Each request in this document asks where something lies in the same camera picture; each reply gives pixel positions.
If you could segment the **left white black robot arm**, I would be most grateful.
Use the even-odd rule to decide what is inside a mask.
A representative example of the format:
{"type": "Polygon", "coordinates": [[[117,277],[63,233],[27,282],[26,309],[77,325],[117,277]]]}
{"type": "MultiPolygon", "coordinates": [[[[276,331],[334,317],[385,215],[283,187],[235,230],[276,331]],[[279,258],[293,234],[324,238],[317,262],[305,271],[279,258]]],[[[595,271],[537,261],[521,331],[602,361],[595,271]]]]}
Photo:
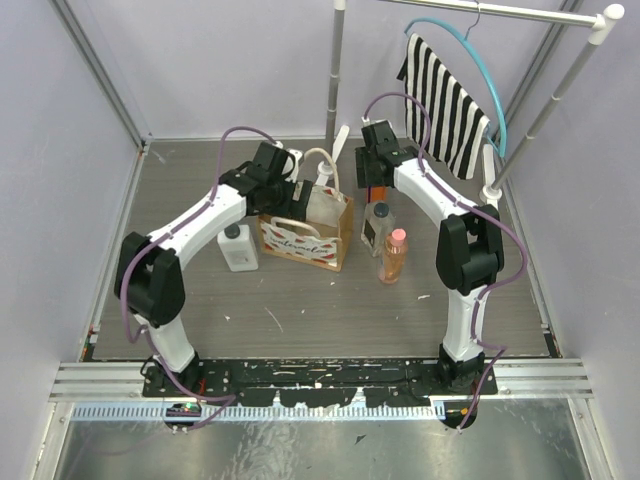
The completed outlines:
{"type": "Polygon", "coordinates": [[[183,271],[193,257],[226,228],[246,217],[286,210],[292,203],[303,154],[263,141],[252,160],[231,169],[187,211],[147,234],[122,242],[114,292],[130,343],[145,336],[165,385],[178,396],[194,396],[200,359],[181,320],[186,301],[183,271]]]}

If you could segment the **blue cap orange bottle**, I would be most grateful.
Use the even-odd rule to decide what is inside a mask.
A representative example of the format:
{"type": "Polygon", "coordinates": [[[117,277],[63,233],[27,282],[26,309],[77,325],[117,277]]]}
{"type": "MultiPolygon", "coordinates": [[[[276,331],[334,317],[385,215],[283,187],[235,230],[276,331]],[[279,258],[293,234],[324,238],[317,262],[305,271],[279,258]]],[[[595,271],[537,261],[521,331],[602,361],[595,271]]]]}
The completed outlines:
{"type": "Polygon", "coordinates": [[[367,188],[367,202],[385,202],[387,197],[387,188],[384,186],[368,187],[367,188]]]}

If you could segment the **pink cap lotion bottle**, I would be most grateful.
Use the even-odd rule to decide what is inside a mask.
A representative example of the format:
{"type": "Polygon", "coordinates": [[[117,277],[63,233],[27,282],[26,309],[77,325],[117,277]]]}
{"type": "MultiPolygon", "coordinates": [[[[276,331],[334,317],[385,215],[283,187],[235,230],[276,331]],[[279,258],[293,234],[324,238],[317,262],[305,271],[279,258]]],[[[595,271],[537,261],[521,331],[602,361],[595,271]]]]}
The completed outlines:
{"type": "Polygon", "coordinates": [[[407,233],[402,228],[389,233],[379,257],[378,279],[385,284],[396,283],[402,272],[408,252],[407,233]]]}

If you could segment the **clear bottle grey cap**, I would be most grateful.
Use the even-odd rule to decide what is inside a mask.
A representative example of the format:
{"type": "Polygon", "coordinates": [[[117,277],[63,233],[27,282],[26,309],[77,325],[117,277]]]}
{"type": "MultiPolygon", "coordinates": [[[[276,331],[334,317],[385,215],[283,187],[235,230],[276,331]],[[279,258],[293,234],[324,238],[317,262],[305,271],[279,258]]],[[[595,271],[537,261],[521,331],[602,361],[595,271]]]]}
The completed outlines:
{"type": "Polygon", "coordinates": [[[395,217],[384,201],[366,205],[360,238],[372,257],[378,257],[384,247],[386,237],[392,232],[395,217]]]}

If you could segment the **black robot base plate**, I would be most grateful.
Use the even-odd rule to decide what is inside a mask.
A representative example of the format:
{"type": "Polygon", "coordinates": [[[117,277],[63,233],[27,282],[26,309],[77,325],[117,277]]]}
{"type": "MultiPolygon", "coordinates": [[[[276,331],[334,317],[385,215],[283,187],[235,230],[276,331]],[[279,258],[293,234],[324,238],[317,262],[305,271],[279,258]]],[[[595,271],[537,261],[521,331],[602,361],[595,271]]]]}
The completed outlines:
{"type": "Polygon", "coordinates": [[[177,378],[206,397],[229,396],[236,405],[287,408],[346,407],[358,395],[365,406],[428,406],[435,396],[495,395],[495,375],[482,385],[480,371],[447,384],[436,362],[421,358],[370,359],[208,359],[177,378]]]}

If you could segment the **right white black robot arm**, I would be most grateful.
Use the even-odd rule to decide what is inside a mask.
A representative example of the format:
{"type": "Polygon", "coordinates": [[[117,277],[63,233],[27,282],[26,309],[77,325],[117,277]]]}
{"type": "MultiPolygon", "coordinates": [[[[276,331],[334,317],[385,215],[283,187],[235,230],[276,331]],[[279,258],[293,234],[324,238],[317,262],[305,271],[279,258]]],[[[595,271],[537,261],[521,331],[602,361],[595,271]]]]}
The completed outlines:
{"type": "Polygon", "coordinates": [[[467,201],[417,160],[418,151],[402,147],[386,120],[365,121],[364,145],[355,150],[357,182],[364,187],[393,187],[411,199],[439,229],[436,270],[448,289],[447,329],[439,346],[436,379],[444,390],[459,394],[484,370],[480,345],[487,296],[504,267],[501,229],[491,205],[479,214],[462,207],[467,201]]]}

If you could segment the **white bottle grey cap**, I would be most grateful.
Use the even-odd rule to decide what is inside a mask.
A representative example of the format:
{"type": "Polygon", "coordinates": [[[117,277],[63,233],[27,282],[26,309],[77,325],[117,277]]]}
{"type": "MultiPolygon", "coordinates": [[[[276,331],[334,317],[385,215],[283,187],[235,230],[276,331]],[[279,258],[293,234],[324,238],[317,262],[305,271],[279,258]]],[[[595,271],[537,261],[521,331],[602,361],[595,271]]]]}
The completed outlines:
{"type": "Polygon", "coordinates": [[[217,242],[231,272],[258,269],[258,255],[250,227],[231,224],[217,235],[217,242]]]}

